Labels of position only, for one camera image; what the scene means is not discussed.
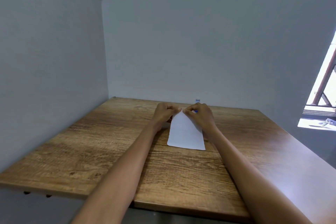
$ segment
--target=wooden table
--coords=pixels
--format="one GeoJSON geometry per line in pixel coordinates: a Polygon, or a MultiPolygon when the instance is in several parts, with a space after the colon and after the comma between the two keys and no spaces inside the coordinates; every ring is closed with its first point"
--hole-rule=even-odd
{"type": "MultiPolygon", "coordinates": [[[[108,100],[1,173],[0,184],[86,198],[139,135],[157,103],[108,100]]],[[[335,169],[257,110],[211,108],[222,133],[312,222],[336,223],[335,169]]],[[[155,137],[134,206],[251,222],[211,144],[205,140],[205,151],[170,147],[168,134],[166,129],[155,137]]]]}

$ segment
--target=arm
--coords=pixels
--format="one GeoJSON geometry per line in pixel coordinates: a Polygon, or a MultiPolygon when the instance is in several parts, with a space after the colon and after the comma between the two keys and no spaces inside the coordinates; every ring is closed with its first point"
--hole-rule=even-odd
{"type": "Polygon", "coordinates": [[[180,110],[172,104],[157,105],[153,119],[99,182],[72,224],[121,223],[134,198],[155,134],[180,110]]]}
{"type": "Polygon", "coordinates": [[[217,148],[256,223],[311,224],[275,185],[252,165],[215,125],[212,111],[197,103],[183,110],[195,120],[217,148]]]}

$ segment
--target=white wall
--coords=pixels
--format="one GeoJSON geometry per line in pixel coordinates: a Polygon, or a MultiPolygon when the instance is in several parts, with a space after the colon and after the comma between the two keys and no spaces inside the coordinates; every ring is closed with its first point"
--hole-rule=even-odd
{"type": "Polygon", "coordinates": [[[333,0],[103,0],[103,21],[110,97],[259,109],[322,144],[324,159],[336,147],[335,134],[297,128],[335,31],[333,0]]]}
{"type": "Polygon", "coordinates": [[[108,98],[101,0],[0,0],[0,171],[108,98]]]}

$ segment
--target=hand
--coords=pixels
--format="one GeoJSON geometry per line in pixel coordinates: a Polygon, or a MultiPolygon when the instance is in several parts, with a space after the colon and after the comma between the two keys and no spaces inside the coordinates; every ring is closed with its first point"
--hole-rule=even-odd
{"type": "Polygon", "coordinates": [[[172,115],[179,113],[181,110],[180,107],[174,104],[159,103],[155,109],[152,122],[157,126],[157,130],[159,131],[172,115]]]}
{"type": "Polygon", "coordinates": [[[183,112],[192,118],[205,133],[216,128],[212,111],[206,104],[196,103],[184,109],[183,112]]]}

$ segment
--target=window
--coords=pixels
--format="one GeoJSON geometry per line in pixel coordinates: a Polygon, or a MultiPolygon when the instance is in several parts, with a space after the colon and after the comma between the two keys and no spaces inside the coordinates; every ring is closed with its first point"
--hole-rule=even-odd
{"type": "Polygon", "coordinates": [[[298,127],[336,131],[336,33],[317,75],[298,127]]]}

